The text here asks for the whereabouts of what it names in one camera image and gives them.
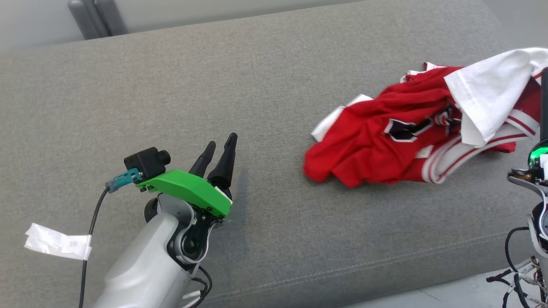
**cable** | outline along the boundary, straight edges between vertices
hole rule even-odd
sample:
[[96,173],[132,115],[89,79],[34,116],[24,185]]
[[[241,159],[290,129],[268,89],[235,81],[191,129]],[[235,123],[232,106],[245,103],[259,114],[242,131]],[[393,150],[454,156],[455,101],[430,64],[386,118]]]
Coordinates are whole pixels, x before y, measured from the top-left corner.
[[[97,206],[95,206],[95,212],[93,213],[92,217],[92,225],[89,227],[89,235],[93,235],[93,229],[95,229],[95,222],[97,221],[97,214],[99,213],[99,208],[101,207],[102,201],[105,198],[106,194],[109,192],[110,188],[107,187],[101,194],[101,197],[99,197],[99,201],[97,201]],[[84,290],[85,290],[85,272],[88,267],[88,261],[84,260],[82,263],[82,282],[80,284],[80,304],[78,305],[78,308],[82,308],[84,306]]]
[[506,281],[505,279],[499,278],[497,276],[489,277],[489,278],[486,279],[486,281],[487,282],[493,282],[493,281],[502,282],[503,284],[505,284],[507,286],[510,286],[510,282]]
[[[543,273],[540,270],[537,270],[536,280],[543,286],[544,285],[544,277]],[[543,289],[539,287],[540,289],[540,301],[543,303],[546,302],[546,293],[544,293]]]
[[203,300],[206,298],[206,296],[209,294],[209,292],[211,291],[211,287],[213,286],[213,281],[211,280],[211,276],[209,275],[209,273],[202,266],[199,266],[198,269],[201,270],[202,273],[204,273],[204,275],[206,276],[209,282],[209,288],[207,288],[207,290],[205,290],[205,292],[202,293],[202,296],[200,296],[198,301],[195,302],[192,306],[190,306],[190,308],[198,307],[198,305],[201,304]]
[[523,290],[521,289],[519,273],[514,274],[514,284],[516,285],[517,296],[520,298],[520,303],[523,306],[523,308],[531,308],[527,304],[527,299],[525,299],[525,294],[523,293]]
[[529,227],[518,227],[510,230],[508,233],[508,236],[506,236],[506,242],[504,243],[504,253],[506,254],[506,261],[508,261],[508,265],[510,265],[510,268],[512,271],[517,272],[516,267],[513,265],[512,260],[510,260],[510,253],[508,251],[508,244],[510,243],[510,238],[512,237],[512,234],[516,231],[523,231],[523,230],[529,230]]
[[203,284],[203,285],[204,285],[204,292],[207,291],[208,286],[207,286],[207,283],[206,283],[203,279],[200,279],[200,278],[193,278],[192,281],[197,281],[197,282]]
[[506,304],[508,304],[508,296],[510,295],[510,293],[506,292],[504,293],[504,297],[503,297],[503,308],[506,308]]

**green bracket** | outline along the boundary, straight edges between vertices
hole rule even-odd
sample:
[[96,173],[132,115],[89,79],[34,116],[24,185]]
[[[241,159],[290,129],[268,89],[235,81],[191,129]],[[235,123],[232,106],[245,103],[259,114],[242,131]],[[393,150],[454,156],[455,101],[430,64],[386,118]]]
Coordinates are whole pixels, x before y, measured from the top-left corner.
[[181,170],[171,170],[150,180],[135,184],[138,188],[153,188],[149,192],[163,192],[205,209],[215,217],[228,216],[232,201],[199,176]]

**couch seam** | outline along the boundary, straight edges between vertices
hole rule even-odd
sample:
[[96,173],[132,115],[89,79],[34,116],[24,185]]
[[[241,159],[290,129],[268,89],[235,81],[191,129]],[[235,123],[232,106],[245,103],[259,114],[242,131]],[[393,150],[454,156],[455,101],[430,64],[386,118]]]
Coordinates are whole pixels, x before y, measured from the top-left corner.
[[[506,234],[506,232],[493,233],[493,234],[490,234],[490,235],[485,235],[485,236],[481,236],[481,237],[476,237],[476,238],[473,238],[473,239],[468,239],[468,240],[460,241],[460,242],[453,243],[453,244],[448,244],[448,245],[444,245],[444,246],[433,247],[433,248],[429,248],[429,249],[423,249],[423,250],[420,250],[420,251],[418,251],[418,252],[411,252],[411,253],[402,254],[402,255],[398,255],[398,256],[393,256],[393,257],[389,257],[389,258],[385,258],[385,259],[381,259],[381,260],[376,260],[376,261],[371,261],[371,262],[366,262],[366,263],[351,265],[351,266],[342,267],[342,268],[339,268],[339,269],[333,269],[333,270],[324,271],[324,272],[319,272],[319,273],[313,273],[313,274],[304,275],[304,276],[300,276],[300,277],[296,277],[296,278],[291,278],[291,279],[287,279],[287,280],[282,280],[282,281],[277,281],[277,282],[271,282],[271,283],[267,283],[267,284],[262,284],[262,285],[260,285],[260,286],[255,286],[255,287],[249,287],[249,288],[238,289],[238,290],[234,290],[234,291],[230,291],[230,292],[226,292],[226,293],[222,293],[222,294],[213,295],[213,296],[210,296],[209,298],[210,298],[210,299],[213,299],[213,298],[217,298],[217,297],[220,297],[220,296],[226,296],[226,295],[230,295],[230,294],[237,294],[237,293],[241,293],[241,292],[244,292],[244,291],[247,291],[247,290],[260,289],[260,288],[272,286],[272,285],[275,285],[275,284],[283,284],[283,283],[286,283],[286,282],[295,281],[295,280],[299,280],[299,279],[303,279],[303,278],[308,278],[308,277],[313,277],[313,276],[319,276],[319,275],[323,275],[323,274],[327,274],[327,273],[332,273],[332,272],[337,272],[337,271],[344,271],[344,270],[352,269],[352,268],[355,268],[355,267],[373,265],[373,264],[380,263],[380,262],[383,262],[383,261],[389,261],[389,260],[394,260],[394,259],[398,259],[398,258],[401,258],[401,257],[409,256],[409,255],[415,255],[415,256],[413,256],[413,257],[411,257],[411,258],[405,258],[405,259],[402,259],[402,260],[395,260],[395,261],[389,262],[388,264],[393,264],[393,263],[397,263],[397,262],[403,262],[403,261],[406,261],[406,260],[410,260],[410,259],[414,259],[414,258],[419,258],[419,257],[421,257],[421,256],[427,256],[427,255],[432,255],[432,254],[436,254],[436,253],[443,253],[443,252],[447,252],[447,251],[450,251],[450,250],[453,250],[453,249],[457,249],[457,248],[462,248],[462,247],[467,247],[467,246],[472,246],[472,245],[477,245],[477,244],[480,244],[480,243],[485,243],[485,242],[493,241],[493,240],[495,240],[495,239],[500,239],[500,238],[503,238],[503,237],[495,237],[495,238],[488,239],[488,240],[486,240],[486,241],[480,241],[480,242],[477,242],[477,243],[471,243],[471,244],[464,245],[464,246],[458,246],[458,245],[463,244],[463,243],[473,242],[473,241],[476,241],[476,240],[479,240],[479,239],[484,239],[484,238],[492,237],[492,236],[498,236],[498,235],[502,235],[502,234]],[[438,250],[438,251],[433,252],[433,253],[426,253],[426,254],[424,254],[425,252],[430,252],[430,251],[432,251],[432,250],[437,250],[437,249],[440,249],[440,248],[445,248],[445,247],[450,247],[450,246],[454,246],[454,247],[451,247],[451,248],[446,249],[446,250]],[[342,272],[342,273],[336,273],[336,274],[333,274],[333,275],[322,276],[322,277],[318,277],[318,278],[313,278],[313,279],[311,279],[311,280],[304,280],[304,281],[301,281],[301,282],[314,281],[314,280],[321,279],[321,278],[326,278],[326,277],[333,277],[333,276],[343,275],[343,274],[345,274],[345,273],[352,273],[352,272],[355,272],[355,271],[360,271],[360,270],[365,270],[365,269],[371,269],[371,268],[378,267],[378,266],[381,266],[381,265],[386,265],[386,264],[383,263],[383,264],[375,265],[375,266],[367,266],[367,267],[364,267],[364,268],[362,268],[362,269],[357,269],[357,270],[352,270],[352,271],[345,271],[345,272]],[[297,284],[297,283],[283,284],[283,285],[281,285],[281,286],[276,286],[276,287],[274,287],[274,288],[268,288],[268,289],[264,289],[264,290],[258,290],[258,291],[255,291],[255,292],[250,292],[250,293],[244,293],[244,294],[234,295],[234,296],[230,296],[230,297],[228,297],[228,298],[223,298],[222,300],[224,300],[224,299],[229,299],[229,298],[234,298],[234,297],[236,297],[236,296],[241,296],[241,295],[247,295],[247,294],[253,294],[253,293],[258,293],[258,292],[264,292],[264,291],[272,290],[272,289],[275,289],[275,288],[278,288],[278,287],[292,286],[292,285]],[[219,300],[207,301],[207,303],[214,303],[214,302],[216,302],[216,301],[219,301]]]

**clothing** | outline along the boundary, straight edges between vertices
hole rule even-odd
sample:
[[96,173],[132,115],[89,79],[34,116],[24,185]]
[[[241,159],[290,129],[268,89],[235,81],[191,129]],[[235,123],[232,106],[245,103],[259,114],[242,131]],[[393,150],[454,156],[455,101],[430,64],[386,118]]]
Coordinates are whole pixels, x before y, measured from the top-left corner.
[[410,81],[386,88],[374,100],[344,108],[322,142],[307,151],[305,174],[319,182],[333,174],[348,187],[364,180],[400,181],[421,149],[442,142],[456,129],[431,117],[451,108],[443,77],[457,69],[409,76]]
[[506,124],[489,143],[475,149],[461,140],[461,114],[442,81],[460,68],[432,64],[425,64],[425,68],[433,70],[410,71],[412,75],[402,78],[406,82],[388,87],[377,99],[354,100],[328,116],[323,135],[313,132],[321,142],[306,153],[305,174],[315,181],[333,174],[348,187],[364,180],[441,183],[476,154],[486,150],[511,152],[515,143],[509,142],[534,136],[540,115],[540,87],[533,79]]
[[462,138],[485,145],[511,115],[529,79],[541,83],[548,49],[526,48],[502,53],[445,77],[456,106],[463,112]]
[[533,138],[540,122],[540,93],[540,85],[530,78],[510,116],[486,145],[475,148],[464,144],[461,135],[454,133],[444,142],[433,145],[428,157],[416,158],[401,179],[439,184],[479,153],[489,150],[500,152],[503,146],[513,146],[515,149],[515,141]]

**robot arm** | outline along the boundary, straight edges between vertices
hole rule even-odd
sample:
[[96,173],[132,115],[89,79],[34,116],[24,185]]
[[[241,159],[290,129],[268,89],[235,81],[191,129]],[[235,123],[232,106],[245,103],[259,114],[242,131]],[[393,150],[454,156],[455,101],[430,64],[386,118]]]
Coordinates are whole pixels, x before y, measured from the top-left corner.
[[[180,308],[181,299],[200,267],[215,224],[232,206],[230,184],[238,136],[230,134],[225,151],[208,179],[203,176],[215,151],[211,141],[189,173],[165,172],[169,154],[150,148],[127,157],[128,170],[141,192],[159,192],[145,207],[146,226],[105,277],[95,308]],[[206,286],[196,307],[209,293]]]

